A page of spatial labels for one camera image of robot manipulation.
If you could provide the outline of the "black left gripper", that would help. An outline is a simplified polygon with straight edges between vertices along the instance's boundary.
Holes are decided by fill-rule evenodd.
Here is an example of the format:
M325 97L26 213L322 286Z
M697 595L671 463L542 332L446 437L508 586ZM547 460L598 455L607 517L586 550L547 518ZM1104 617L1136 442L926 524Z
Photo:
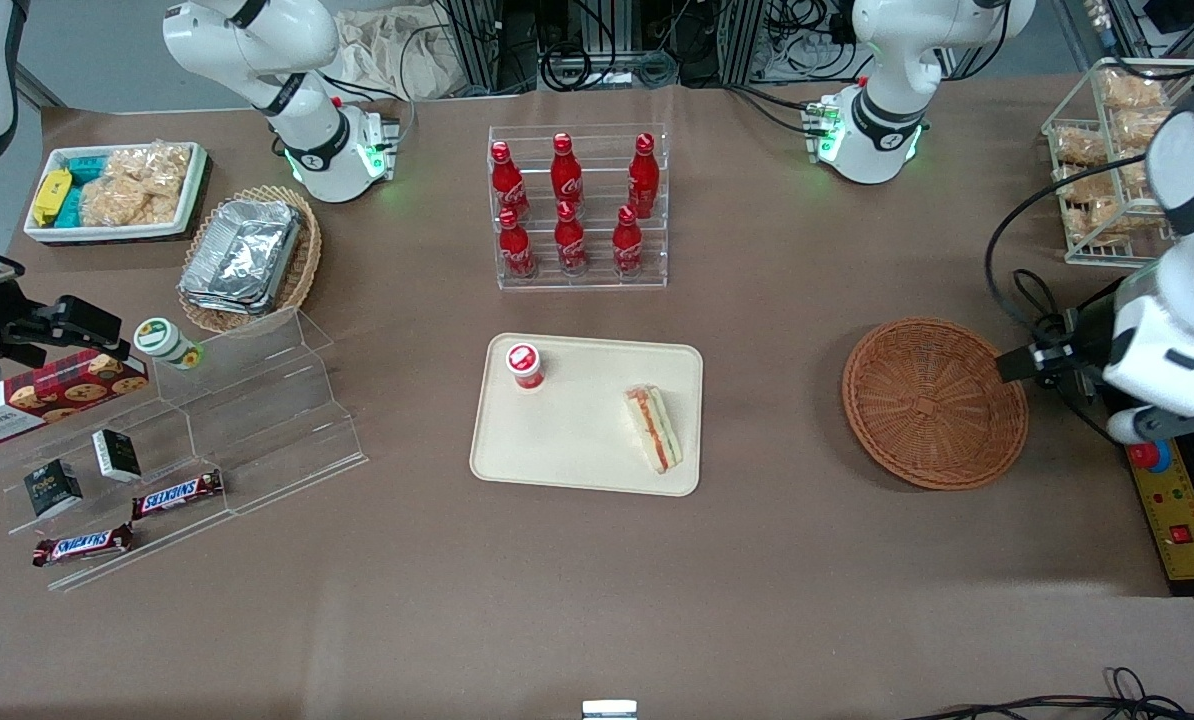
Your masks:
M1050 310L1042 316L1042 331L1060 341L1051 343L1050 357L1038 345L1013 347L996 357L996 373L1001 383L1032 383L1051 386L1063 381L1089 379L1097 383L1109 363L1115 324L1115 291L1101 290L1067 310Z

